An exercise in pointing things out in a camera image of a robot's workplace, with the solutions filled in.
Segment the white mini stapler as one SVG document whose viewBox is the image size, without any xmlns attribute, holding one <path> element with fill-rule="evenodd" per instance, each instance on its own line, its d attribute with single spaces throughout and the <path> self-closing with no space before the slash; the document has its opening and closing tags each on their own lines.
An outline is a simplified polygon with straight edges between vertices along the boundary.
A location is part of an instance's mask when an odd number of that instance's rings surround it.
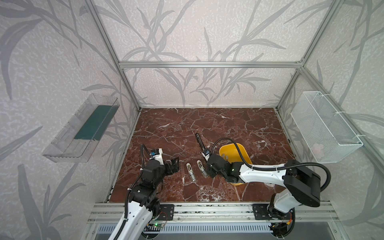
<svg viewBox="0 0 384 240">
<path fill-rule="evenodd" d="M 188 173 L 189 173 L 189 175 L 190 175 L 190 177 L 191 177 L 192 182 L 195 182 L 195 181 L 196 181 L 196 176 L 195 176 L 195 174 L 194 174 L 194 171 L 193 171 L 193 169 L 192 169 L 191 164 L 190 164 L 190 163 L 187 163 L 187 164 L 186 164 L 186 167 L 187 167 L 187 170 L 188 170 Z"/>
<path fill-rule="evenodd" d="M 207 178 L 207 177 L 208 177 L 208 174 L 207 174 L 207 172 L 205 171 L 205 168 L 204 168 L 204 166 L 203 166 L 203 163 L 202 163 L 200 160 L 197 160 L 197 164 L 198 164 L 198 167 L 199 167 L 199 169 L 200 169 L 202 175 L 203 175 L 205 178 Z"/>
</svg>

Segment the black stapler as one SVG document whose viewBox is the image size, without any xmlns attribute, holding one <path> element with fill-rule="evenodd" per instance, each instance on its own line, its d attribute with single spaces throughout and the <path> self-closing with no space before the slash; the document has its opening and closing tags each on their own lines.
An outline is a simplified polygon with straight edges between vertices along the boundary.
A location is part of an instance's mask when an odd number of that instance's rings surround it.
<svg viewBox="0 0 384 240">
<path fill-rule="evenodd" d="M 198 144 L 199 144 L 200 148 L 201 148 L 202 151 L 203 151 L 206 147 L 205 147 L 205 145 L 204 145 L 204 143 L 203 143 L 203 141 L 202 141 L 200 135 L 199 135 L 198 133 L 196 133 L 195 136 L 196 136 L 196 139 L 197 139 L 197 141 L 198 141 Z"/>
</svg>

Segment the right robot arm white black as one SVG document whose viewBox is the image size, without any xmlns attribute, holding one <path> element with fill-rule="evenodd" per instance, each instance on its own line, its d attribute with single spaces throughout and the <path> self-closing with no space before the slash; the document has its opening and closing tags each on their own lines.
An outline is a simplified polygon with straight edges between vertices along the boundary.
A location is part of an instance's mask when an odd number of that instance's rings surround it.
<svg viewBox="0 0 384 240">
<path fill-rule="evenodd" d="M 276 166 L 230 163 L 221 156 L 212 154 L 207 161 L 207 173 L 211 178 L 219 175 L 231 184 L 267 183 L 282 186 L 282 192 L 272 196 L 270 213 L 288 213 L 305 205 L 320 206 L 321 177 L 295 160 Z"/>
</svg>

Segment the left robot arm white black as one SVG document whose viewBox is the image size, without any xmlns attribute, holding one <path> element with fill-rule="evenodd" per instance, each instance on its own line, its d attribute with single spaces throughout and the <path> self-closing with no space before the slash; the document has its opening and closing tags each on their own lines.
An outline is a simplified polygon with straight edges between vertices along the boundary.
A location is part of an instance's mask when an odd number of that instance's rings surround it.
<svg viewBox="0 0 384 240">
<path fill-rule="evenodd" d="M 165 163 L 159 157 L 148 160 L 133 186 L 128 189 L 124 213 L 110 235 L 110 240 L 137 240 L 147 224 L 160 214 L 157 188 L 166 176 L 179 171 L 180 158 Z"/>
</svg>

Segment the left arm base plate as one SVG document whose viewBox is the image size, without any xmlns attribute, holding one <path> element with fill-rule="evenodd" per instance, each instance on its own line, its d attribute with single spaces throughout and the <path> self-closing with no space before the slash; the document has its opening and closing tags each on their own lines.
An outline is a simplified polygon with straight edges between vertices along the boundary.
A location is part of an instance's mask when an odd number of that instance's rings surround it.
<svg viewBox="0 0 384 240">
<path fill-rule="evenodd" d="M 156 221 L 172 221 L 174 218 L 175 205 L 174 204 L 160 204 L 159 215 Z"/>
</svg>

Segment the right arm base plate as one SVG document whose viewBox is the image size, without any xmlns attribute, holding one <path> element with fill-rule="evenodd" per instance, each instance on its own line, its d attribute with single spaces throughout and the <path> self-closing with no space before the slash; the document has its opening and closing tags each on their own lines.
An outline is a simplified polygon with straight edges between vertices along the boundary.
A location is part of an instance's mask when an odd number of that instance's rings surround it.
<svg viewBox="0 0 384 240">
<path fill-rule="evenodd" d="M 253 204 L 252 205 L 253 214 L 255 217 L 255 220 L 277 220 L 277 221 L 284 221 L 284 220 L 290 220 L 291 214 L 293 212 L 293 209 L 291 209 L 287 213 L 280 212 L 278 210 L 273 209 L 270 207 L 270 204 Z"/>
</svg>

